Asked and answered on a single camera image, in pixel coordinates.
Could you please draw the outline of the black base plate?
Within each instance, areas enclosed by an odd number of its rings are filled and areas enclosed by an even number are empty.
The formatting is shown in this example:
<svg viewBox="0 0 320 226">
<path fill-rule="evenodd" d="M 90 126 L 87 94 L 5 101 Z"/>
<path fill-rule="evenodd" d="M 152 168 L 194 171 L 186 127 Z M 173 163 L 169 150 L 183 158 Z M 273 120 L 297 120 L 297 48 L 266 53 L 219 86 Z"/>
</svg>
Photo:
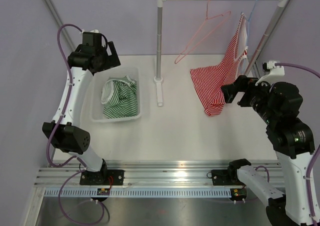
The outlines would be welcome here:
<svg viewBox="0 0 320 226">
<path fill-rule="evenodd" d="M 232 180 L 227 169 L 213 169 L 206 174 L 214 186 L 242 186 L 239 181 Z"/>
<path fill-rule="evenodd" d="M 107 169 L 105 172 L 85 171 L 81 173 L 79 184 L 82 186 L 122 186 L 124 181 L 124 170 Z"/>
</svg>

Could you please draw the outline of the clear plastic basket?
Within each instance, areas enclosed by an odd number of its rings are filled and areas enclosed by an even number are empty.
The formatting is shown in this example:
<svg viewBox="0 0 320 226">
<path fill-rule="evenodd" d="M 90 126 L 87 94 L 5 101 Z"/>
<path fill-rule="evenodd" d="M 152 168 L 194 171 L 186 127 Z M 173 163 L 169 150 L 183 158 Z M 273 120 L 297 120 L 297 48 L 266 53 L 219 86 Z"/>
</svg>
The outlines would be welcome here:
<svg viewBox="0 0 320 226">
<path fill-rule="evenodd" d="M 109 78 L 122 78 L 126 75 L 137 82 L 138 115 L 132 117 L 108 119 L 103 115 L 103 105 L 101 104 L 102 88 Z M 141 116 L 143 103 L 141 93 L 141 77 L 137 67 L 119 66 L 107 71 L 96 73 L 92 81 L 90 91 L 89 115 L 95 123 L 115 123 L 121 121 L 135 120 Z"/>
</svg>

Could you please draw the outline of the blue wire hanger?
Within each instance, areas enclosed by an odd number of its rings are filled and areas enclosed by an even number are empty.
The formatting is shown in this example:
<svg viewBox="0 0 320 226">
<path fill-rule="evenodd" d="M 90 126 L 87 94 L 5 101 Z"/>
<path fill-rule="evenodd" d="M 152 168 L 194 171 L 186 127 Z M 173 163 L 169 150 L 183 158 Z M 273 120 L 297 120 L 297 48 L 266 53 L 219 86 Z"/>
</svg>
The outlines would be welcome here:
<svg viewBox="0 0 320 226">
<path fill-rule="evenodd" d="M 248 46 L 249 35 L 250 35 L 250 24 L 251 24 L 252 16 L 253 16 L 253 13 L 255 11 L 257 2 L 258 2 L 258 0 L 254 0 L 254 5 L 252 7 L 252 10 L 251 10 L 249 16 L 245 18 L 245 20 L 246 20 L 246 33 L 247 33 L 247 38 L 246 38 L 246 41 L 245 41 L 245 45 L 246 46 Z"/>
</svg>

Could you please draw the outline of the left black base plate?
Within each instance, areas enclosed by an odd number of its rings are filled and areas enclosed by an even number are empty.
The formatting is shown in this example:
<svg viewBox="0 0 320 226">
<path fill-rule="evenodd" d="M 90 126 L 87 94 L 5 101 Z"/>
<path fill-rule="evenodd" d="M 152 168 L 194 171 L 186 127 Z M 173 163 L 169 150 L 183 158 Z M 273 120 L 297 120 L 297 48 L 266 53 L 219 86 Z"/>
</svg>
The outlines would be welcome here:
<svg viewBox="0 0 320 226">
<path fill-rule="evenodd" d="M 107 169 L 105 172 L 85 171 L 81 173 L 79 184 L 82 186 L 122 186 L 124 181 L 124 170 Z"/>
</svg>

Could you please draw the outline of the grey clothes rack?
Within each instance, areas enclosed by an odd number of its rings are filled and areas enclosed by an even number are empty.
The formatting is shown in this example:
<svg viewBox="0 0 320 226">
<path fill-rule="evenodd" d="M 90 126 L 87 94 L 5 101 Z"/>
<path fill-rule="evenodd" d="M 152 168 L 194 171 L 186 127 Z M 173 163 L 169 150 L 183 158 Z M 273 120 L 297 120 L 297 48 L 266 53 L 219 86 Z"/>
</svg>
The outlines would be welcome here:
<svg viewBox="0 0 320 226">
<path fill-rule="evenodd" d="M 159 107 L 162 107 L 164 105 L 164 94 L 163 94 L 163 78 L 161 75 L 161 66 L 162 66 L 162 26 L 163 26 L 163 6 L 164 2 L 166 1 L 204 1 L 204 0 L 156 0 L 157 3 L 157 34 L 156 34 L 156 71 L 155 71 L 155 77 L 154 77 L 154 83 L 156 87 L 156 100 L 157 105 Z M 213 1 L 238 1 L 238 0 L 213 0 Z M 254 64 L 256 63 L 260 53 L 262 52 L 264 46 L 266 45 L 270 35 L 276 28 L 279 20 L 281 19 L 287 4 L 290 0 L 274 0 L 278 1 L 277 7 L 269 21 L 269 24 L 263 33 L 258 46 L 256 47 L 249 64 L 244 72 L 244 74 L 247 76 L 251 70 Z"/>
</svg>

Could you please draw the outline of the green striped tank top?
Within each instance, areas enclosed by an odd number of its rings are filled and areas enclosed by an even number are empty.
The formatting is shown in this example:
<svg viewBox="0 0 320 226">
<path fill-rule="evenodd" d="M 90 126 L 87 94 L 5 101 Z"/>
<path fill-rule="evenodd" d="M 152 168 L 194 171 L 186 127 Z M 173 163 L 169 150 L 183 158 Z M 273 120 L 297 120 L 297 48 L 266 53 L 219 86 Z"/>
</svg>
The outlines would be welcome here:
<svg viewBox="0 0 320 226">
<path fill-rule="evenodd" d="M 129 75 L 111 77 L 102 87 L 100 103 L 107 119 L 120 119 L 138 115 L 138 85 Z"/>
</svg>

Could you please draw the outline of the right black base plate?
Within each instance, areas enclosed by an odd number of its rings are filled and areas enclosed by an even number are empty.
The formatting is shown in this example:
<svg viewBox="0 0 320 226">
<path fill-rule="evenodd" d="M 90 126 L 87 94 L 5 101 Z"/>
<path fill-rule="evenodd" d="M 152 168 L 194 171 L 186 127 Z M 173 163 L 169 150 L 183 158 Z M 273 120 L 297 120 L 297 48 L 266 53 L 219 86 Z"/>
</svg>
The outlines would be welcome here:
<svg viewBox="0 0 320 226">
<path fill-rule="evenodd" d="M 213 169 L 206 174 L 214 186 L 242 186 L 239 181 L 232 180 L 227 169 Z"/>
</svg>

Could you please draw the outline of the red striped tank top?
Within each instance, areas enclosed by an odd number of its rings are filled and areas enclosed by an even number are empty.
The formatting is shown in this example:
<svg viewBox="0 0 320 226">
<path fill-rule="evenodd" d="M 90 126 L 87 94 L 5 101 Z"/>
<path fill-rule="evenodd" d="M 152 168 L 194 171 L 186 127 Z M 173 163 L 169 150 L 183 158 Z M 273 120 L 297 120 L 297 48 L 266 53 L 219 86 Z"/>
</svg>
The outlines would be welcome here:
<svg viewBox="0 0 320 226">
<path fill-rule="evenodd" d="M 234 83 L 242 74 L 248 53 L 246 22 L 246 16 L 242 13 L 220 63 L 190 70 L 195 92 L 208 117 L 219 115 L 224 108 L 225 99 L 221 87 Z"/>
</svg>

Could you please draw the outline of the aluminium mounting rail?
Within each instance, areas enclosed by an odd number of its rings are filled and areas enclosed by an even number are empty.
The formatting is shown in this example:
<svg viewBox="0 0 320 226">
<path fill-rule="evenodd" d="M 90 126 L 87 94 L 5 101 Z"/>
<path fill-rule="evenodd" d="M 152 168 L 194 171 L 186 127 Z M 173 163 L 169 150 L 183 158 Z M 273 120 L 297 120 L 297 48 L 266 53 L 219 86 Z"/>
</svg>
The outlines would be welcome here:
<svg viewBox="0 0 320 226">
<path fill-rule="evenodd" d="M 108 160 L 109 170 L 123 170 L 125 188 L 209 188 L 211 170 L 226 169 L 227 160 Z M 35 187 L 58 187 L 79 170 L 79 162 L 72 160 L 64 167 L 41 167 Z"/>
</svg>

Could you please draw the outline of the pink wire hanger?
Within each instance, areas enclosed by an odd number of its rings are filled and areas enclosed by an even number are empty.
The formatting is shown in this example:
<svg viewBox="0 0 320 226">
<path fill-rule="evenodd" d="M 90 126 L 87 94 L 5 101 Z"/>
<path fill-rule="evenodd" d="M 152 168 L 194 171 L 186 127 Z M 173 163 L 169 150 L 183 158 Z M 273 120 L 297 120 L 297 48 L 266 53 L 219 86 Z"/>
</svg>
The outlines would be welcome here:
<svg viewBox="0 0 320 226">
<path fill-rule="evenodd" d="M 206 1 L 205 18 L 203 22 L 190 38 L 184 50 L 174 60 L 176 65 L 187 55 L 191 54 L 203 41 L 217 31 L 230 18 L 232 13 L 230 10 L 210 15 L 210 2 L 211 0 Z"/>
</svg>

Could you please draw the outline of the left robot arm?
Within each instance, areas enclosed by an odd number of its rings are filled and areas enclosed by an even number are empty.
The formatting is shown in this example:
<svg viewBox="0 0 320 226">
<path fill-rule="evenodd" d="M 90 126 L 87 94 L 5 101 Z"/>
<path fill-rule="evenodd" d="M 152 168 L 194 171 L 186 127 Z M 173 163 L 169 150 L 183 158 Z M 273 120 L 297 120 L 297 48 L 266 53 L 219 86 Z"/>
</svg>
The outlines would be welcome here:
<svg viewBox="0 0 320 226">
<path fill-rule="evenodd" d="M 108 180 L 106 161 L 91 146 L 91 135 L 80 127 L 87 89 L 96 73 L 120 66 L 114 43 L 98 30 L 84 31 L 82 43 L 67 58 L 62 98 L 51 122 L 42 125 L 48 143 L 78 159 L 84 167 L 81 185 L 103 185 Z"/>
</svg>

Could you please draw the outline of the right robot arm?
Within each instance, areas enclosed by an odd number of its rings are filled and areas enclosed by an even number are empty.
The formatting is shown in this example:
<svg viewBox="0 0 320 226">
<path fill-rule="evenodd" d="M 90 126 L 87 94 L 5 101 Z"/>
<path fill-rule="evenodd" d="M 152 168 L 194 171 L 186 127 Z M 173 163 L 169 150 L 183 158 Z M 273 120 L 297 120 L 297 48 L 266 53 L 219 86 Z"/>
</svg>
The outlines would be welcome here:
<svg viewBox="0 0 320 226">
<path fill-rule="evenodd" d="M 265 206 L 267 218 L 274 226 L 319 225 L 320 205 L 311 168 L 316 155 L 314 136 L 298 118 L 303 102 L 299 89 L 288 82 L 270 84 L 241 75 L 221 90 L 227 104 L 237 93 L 243 93 L 238 105 L 251 107 L 266 123 L 266 135 L 282 168 L 285 190 L 280 191 L 262 179 L 246 159 L 229 163 L 228 181 L 250 188 Z"/>
</svg>

